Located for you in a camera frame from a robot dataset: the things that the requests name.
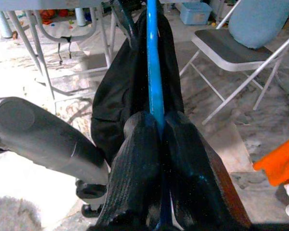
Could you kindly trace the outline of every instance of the white folding chair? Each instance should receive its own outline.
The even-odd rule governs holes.
[[[216,95],[222,100],[222,104],[219,105],[203,122],[205,125],[212,119],[223,107],[225,107],[246,85],[251,81],[260,88],[261,94],[256,101],[253,110],[256,110],[263,95],[268,89],[273,77],[277,75],[277,70],[282,61],[283,56],[287,52],[289,39],[284,42],[275,52],[271,52],[265,47],[261,47],[257,50],[249,49],[240,43],[238,43],[229,33],[229,30],[221,29],[232,12],[240,4],[242,0],[238,0],[233,6],[227,16],[221,21],[216,29],[200,30],[195,32],[195,36],[192,42],[199,48],[194,56],[188,61],[185,67],[180,71],[180,76],[185,72],[187,67],[191,65],[203,80],[211,87]],[[241,71],[246,75],[247,79],[228,97],[224,98],[216,88],[208,81],[208,79],[200,72],[200,70],[193,64],[193,61],[197,58],[200,52],[207,55],[218,67],[223,70],[237,72]],[[255,77],[266,67],[273,66],[273,70],[267,79],[265,86],[262,87],[256,82]],[[251,75],[248,75],[245,71],[254,70]]]

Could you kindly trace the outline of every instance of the floor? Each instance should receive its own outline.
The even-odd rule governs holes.
[[[166,16],[173,31],[179,69],[182,69],[196,51],[191,42],[193,32],[212,27],[185,26],[177,10],[170,10]],[[26,26],[26,17],[20,20]],[[104,20],[109,37],[110,16]],[[68,29],[68,22],[54,24],[45,28],[57,37],[79,35],[90,29],[89,26],[78,27],[76,23],[72,25],[73,29]],[[26,34],[32,41],[29,30],[26,30]],[[61,46],[62,65],[59,65],[57,44],[39,35],[56,88],[62,92],[98,87],[103,72],[71,78],[60,76],[105,65],[99,26],[89,39],[71,44],[72,59],[68,58],[68,45]],[[275,50],[288,37],[289,27],[281,31],[267,47]],[[116,51],[124,39],[117,28]],[[194,63],[223,96],[228,96],[245,79],[238,73],[223,72],[220,75],[219,68],[204,55]],[[268,74],[269,70],[264,70],[257,80],[263,84]],[[281,65],[279,75],[289,82],[289,54]],[[0,97],[22,97],[49,109],[50,97],[45,87],[36,80],[43,81],[21,39],[0,37]],[[219,98],[193,68],[188,68],[182,75],[181,88],[186,115],[222,157],[250,219],[255,223],[289,222],[285,212],[289,198],[285,189],[270,186],[262,172],[252,169],[253,162],[289,139],[289,95],[273,81],[258,110],[253,111],[253,103],[260,92],[249,85],[203,126],[201,121],[220,104]],[[66,101],[58,105],[57,115],[90,138],[91,104],[92,99]],[[86,230],[96,219],[82,217],[79,211],[81,205],[82,202],[75,196],[73,177],[37,166],[11,152],[0,155],[0,231]]]

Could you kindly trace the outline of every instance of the black fabric bag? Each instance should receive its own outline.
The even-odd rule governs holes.
[[[139,111],[149,110],[146,11],[140,15],[136,27],[139,46],[132,50],[128,40],[123,43],[93,101],[91,136],[109,164],[124,142],[126,120]],[[165,113],[184,112],[172,31],[162,14],[158,15],[158,33]]]

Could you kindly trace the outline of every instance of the blue cushion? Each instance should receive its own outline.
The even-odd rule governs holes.
[[[234,39],[259,48],[275,38],[289,16],[289,0],[242,0],[229,20]]]

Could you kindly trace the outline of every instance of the blue plastic bin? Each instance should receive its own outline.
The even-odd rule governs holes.
[[[205,25],[212,8],[204,2],[183,3],[180,18],[185,25]]]

